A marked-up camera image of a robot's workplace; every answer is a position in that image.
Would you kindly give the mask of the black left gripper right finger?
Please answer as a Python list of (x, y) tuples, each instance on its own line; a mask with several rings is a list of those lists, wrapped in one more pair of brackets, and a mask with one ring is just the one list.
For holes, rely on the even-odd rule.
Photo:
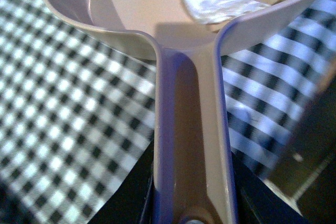
[(305, 219), (271, 191), (232, 154), (239, 223), (304, 223)]

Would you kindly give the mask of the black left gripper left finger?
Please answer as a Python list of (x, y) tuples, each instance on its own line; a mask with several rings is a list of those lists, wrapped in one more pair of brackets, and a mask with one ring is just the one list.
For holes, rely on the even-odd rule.
[(151, 223), (154, 142), (89, 223)]

